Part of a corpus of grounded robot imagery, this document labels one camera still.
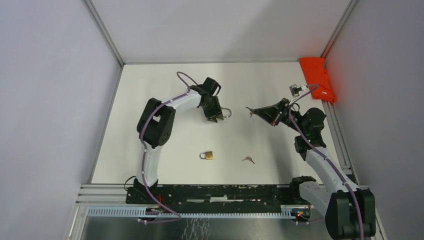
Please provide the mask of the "large brass padlock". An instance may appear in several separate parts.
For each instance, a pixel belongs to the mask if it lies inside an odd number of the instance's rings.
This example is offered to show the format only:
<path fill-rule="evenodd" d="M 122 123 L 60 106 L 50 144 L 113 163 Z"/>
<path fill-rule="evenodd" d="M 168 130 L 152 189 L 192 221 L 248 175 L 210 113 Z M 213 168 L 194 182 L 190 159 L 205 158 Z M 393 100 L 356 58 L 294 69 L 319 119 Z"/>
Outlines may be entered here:
<path fill-rule="evenodd" d="M 222 111 L 222 119 L 228 119 L 233 115 L 232 110 L 229 108 L 222 107 L 221 111 Z"/>

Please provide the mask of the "silver key bunch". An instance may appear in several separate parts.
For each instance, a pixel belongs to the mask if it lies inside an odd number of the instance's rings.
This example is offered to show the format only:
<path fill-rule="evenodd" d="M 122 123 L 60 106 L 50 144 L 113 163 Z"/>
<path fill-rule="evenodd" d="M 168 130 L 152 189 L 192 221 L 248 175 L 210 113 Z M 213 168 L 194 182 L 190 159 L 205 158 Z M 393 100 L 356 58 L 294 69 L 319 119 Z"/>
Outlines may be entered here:
<path fill-rule="evenodd" d="M 256 115 L 255 109 L 250 108 L 248 106 L 246 106 L 245 108 L 249 110 L 249 117 L 250 118 L 252 118 L 254 115 Z"/>

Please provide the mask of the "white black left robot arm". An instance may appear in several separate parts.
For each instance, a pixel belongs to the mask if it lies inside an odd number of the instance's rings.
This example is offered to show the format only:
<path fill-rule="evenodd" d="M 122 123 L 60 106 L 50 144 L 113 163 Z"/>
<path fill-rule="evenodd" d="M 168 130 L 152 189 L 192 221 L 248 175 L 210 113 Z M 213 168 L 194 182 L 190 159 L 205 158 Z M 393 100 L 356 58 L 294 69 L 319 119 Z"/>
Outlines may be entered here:
<path fill-rule="evenodd" d="M 138 121 L 136 130 L 142 144 L 142 159 L 134 180 L 138 197 L 145 204 L 157 198 L 158 165 L 163 146 L 170 139 L 175 117 L 188 110 L 201 108 L 207 121 L 223 120 L 223 108 L 218 93 L 221 85 L 207 77 L 202 84 L 191 85 L 183 93 L 166 101 L 150 98 Z"/>

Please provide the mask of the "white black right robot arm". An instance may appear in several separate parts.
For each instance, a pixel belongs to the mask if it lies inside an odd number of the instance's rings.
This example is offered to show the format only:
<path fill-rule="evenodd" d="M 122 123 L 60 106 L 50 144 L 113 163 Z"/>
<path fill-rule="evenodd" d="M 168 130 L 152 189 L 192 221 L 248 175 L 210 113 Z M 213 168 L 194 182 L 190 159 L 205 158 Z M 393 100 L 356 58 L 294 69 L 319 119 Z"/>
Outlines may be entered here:
<path fill-rule="evenodd" d="M 294 147 L 301 158 L 312 167 L 323 183 L 294 178 L 289 199 L 295 204 L 309 202 L 324 217 L 328 234 L 334 240 L 365 239 L 375 236 L 375 197 L 370 189 L 360 188 L 337 166 L 322 137 L 326 115 L 316 107 L 305 113 L 293 109 L 287 98 L 274 105 L 251 108 L 271 126 L 284 124 L 298 132 Z"/>

